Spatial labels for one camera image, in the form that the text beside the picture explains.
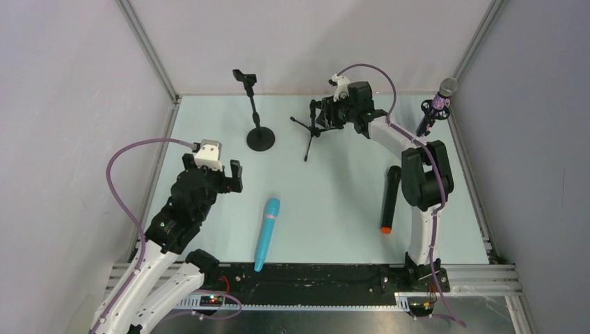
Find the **small tripod clip stand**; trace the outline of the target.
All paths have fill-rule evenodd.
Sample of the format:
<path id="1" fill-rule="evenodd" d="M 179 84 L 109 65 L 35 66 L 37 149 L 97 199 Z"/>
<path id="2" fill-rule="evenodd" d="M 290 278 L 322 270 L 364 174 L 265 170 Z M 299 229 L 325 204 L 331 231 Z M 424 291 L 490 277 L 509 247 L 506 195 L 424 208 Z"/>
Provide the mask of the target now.
<path id="1" fill-rule="evenodd" d="M 331 127 L 330 129 L 322 129 L 322 128 L 319 128 L 315 124 L 315 119 L 317 117 L 317 111 L 311 112 L 311 101 L 310 101 L 309 109 L 310 109 L 310 121 L 311 121 L 310 125 L 305 125 L 304 123 L 302 123 L 302 122 L 298 121 L 297 119 L 295 119 L 295 117 L 293 117 L 293 116 L 291 116 L 289 118 L 292 122 L 295 122 L 296 124 L 304 127 L 310 133 L 310 138 L 309 138 L 309 141 L 308 141 L 308 146 L 307 146 L 307 149 L 306 149 L 306 152 L 305 152 L 305 156 L 303 158 L 303 160 L 305 162 L 308 161 L 308 157 L 309 157 L 309 152 L 310 152 L 312 140 L 314 138 L 319 138 L 321 136 L 321 134 L 324 133 L 324 132 L 328 132 L 330 130 L 343 129 L 344 128 L 343 126 L 341 126 L 341 127 Z"/>

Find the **blue microphone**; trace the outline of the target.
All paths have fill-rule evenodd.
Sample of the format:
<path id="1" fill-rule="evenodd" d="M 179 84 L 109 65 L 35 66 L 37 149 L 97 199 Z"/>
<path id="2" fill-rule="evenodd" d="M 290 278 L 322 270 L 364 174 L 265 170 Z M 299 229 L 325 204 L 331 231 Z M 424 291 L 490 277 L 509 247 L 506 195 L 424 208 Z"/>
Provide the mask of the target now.
<path id="1" fill-rule="evenodd" d="M 257 247 L 255 249 L 255 272 L 260 272 L 264 266 L 271 243 L 273 229 L 279 212 L 280 200 L 278 198 L 269 198 L 264 206 L 262 225 L 260 228 Z"/>

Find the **black microphone orange end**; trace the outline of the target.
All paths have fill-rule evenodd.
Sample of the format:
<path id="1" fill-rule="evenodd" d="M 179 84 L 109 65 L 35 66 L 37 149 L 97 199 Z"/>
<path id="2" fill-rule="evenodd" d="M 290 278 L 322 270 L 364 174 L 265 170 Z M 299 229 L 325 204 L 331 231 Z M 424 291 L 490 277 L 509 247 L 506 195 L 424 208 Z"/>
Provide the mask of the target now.
<path id="1" fill-rule="evenodd" d="M 401 182 L 401 167 L 391 166 L 386 175 L 384 199 L 382 206 L 380 231 L 383 234 L 392 233 L 394 213 L 397 205 L 397 194 Z"/>

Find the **purple glitter microphone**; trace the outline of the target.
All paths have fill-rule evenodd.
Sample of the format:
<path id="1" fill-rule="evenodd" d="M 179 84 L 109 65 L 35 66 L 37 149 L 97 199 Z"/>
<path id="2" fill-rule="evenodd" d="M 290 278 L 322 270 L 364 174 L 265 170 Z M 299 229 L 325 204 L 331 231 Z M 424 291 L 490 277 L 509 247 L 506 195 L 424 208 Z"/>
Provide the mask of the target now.
<path id="1" fill-rule="evenodd" d="M 456 80 L 456 78 L 454 77 L 448 77 L 446 79 L 444 79 L 439 87 L 438 92 L 436 93 L 436 95 L 433 97 L 432 100 L 436 100 L 436 98 L 438 99 L 449 99 L 450 97 L 457 91 L 459 86 L 458 81 Z"/>

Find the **tripod shock mount stand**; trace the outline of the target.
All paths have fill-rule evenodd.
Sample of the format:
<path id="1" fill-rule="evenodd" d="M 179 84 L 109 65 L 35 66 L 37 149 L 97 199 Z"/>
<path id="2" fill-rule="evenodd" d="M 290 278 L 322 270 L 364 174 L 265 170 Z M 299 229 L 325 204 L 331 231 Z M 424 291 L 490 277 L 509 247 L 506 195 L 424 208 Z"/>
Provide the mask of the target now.
<path id="1" fill-rule="evenodd" d="M 428 136 L 431 133 L 431 128 L 437 120 L 446 120 L 450 117 L 449 99 L 424 100 L 421 105 L 421 110 L 424 113 L 415 135 L 418 137 Z"/>

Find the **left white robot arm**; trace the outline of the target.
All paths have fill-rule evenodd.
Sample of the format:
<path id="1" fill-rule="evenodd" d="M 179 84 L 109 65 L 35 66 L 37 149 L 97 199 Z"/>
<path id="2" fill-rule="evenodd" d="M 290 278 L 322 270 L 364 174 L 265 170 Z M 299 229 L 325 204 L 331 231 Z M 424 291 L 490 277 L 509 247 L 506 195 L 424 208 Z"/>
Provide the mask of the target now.
<path id="1" fill-rule="evenodd" d="M 216 153 L 188 153 L 182 161 L 184 170 L 152 219 L 145 245 L 95 313 L 91 333 L 150 333 L 185 296 L 215 275 L 218 260 L 198 249 L 163 285 L 155 286 L 199 233 L 218 195 L 243 189 L 237 160 L 230 161 L 230 176 Z"/>

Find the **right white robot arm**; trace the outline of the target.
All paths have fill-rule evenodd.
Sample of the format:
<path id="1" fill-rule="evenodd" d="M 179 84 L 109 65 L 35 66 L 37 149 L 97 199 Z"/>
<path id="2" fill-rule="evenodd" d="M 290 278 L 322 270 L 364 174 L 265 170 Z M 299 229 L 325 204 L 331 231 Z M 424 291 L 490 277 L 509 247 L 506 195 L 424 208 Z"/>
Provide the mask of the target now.
<path id="1" fill-rule="evenodd" d="M 412 230 L 404 267 L 411 280 L 434 276 L 440 267 L 438 223 L 449 194 L 454 190 L 446 146 L 441 141 L 424 142 L 376 109 L 372 87 L 366 81 L 346 77 L 329 81 L 331 96 L 310 102 L 311 138 L 348 123 L 358 134 L 388 149 L 401 162 L 401 192 L 412 208 Z"/>

